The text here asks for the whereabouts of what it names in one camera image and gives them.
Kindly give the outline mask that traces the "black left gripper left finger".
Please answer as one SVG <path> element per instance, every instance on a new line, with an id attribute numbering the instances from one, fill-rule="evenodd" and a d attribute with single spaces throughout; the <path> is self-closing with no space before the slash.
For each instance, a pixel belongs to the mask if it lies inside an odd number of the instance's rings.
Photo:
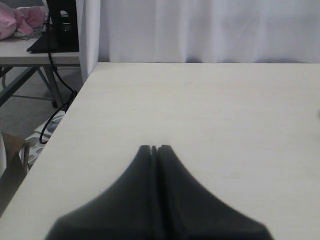
<path id="1" fill-rule="evenodd" d="M 102 194 L 60 217 L 48 240 L 153 240 L 151 150 L 139 147 L 124 173 Z"/>

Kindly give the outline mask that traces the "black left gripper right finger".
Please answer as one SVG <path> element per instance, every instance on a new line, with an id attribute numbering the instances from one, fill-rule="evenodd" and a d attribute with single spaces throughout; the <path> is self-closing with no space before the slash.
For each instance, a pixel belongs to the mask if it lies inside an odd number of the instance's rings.
<path id="1" fill-rule="evenodd" d="M 199 183 L 169 145 L 156 155 L 157 190 L 167 240 L 271 240 L 262 223 Z"/>

